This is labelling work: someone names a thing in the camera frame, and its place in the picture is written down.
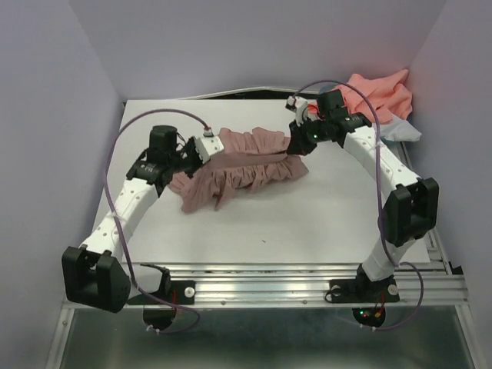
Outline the dusty pink skirt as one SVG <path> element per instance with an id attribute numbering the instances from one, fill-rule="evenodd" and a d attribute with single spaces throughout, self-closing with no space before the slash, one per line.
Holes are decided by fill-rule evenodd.
<path id="1" fill-rule="evenodd" d="M 218 137 L 224 145 L 223 152 L 192 178 L 183 172 L 175 174 L 168 186 L 181 197 L 181 211 L 185 214 L 209 204 L 219 211 L 239 190 L 255 193 L 266 185 L 296 181 L 308 173 L 299 156 L 286 153 L 291 138 L 281 131 L 256 127 L 240 133 L 222 128 Z"/>

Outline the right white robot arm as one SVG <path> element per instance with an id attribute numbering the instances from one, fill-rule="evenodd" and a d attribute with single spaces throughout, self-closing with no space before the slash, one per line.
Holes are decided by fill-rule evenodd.
<path id="1" fill-rule="evenodd" d="M 370 300 L 389 282 L 410 247 L 435 227 L 439 185 L 404 165 L 381 141 L 375 124 L 362 113 L 348 111 L 340 91 L 317 96 L 315 108 L 293 95 L 286 108 L 295 114 L 288 154 L 309 155 L 319 143 L 332 141 L 376 182 L 380 236 L 354 279 L 355 294 Z"/>

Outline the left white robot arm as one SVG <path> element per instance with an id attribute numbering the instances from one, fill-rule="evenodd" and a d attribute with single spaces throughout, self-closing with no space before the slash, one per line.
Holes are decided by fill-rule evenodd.
<path id="1" fill-rule="evenodd" d="M 78 247 L 61 257 L 65 293 L 71 302 L 119 312 L 137 290 L 135 269 L 129 261 L 128 243 L 145 213 L 161 197 L 177 173 L 192 177 L 224 146 L 206 131 L 178 145 L 178 130 L 156 125 L 148 147 L 130 167 L 117 198 L 108 198 L 109 211 Z"/>

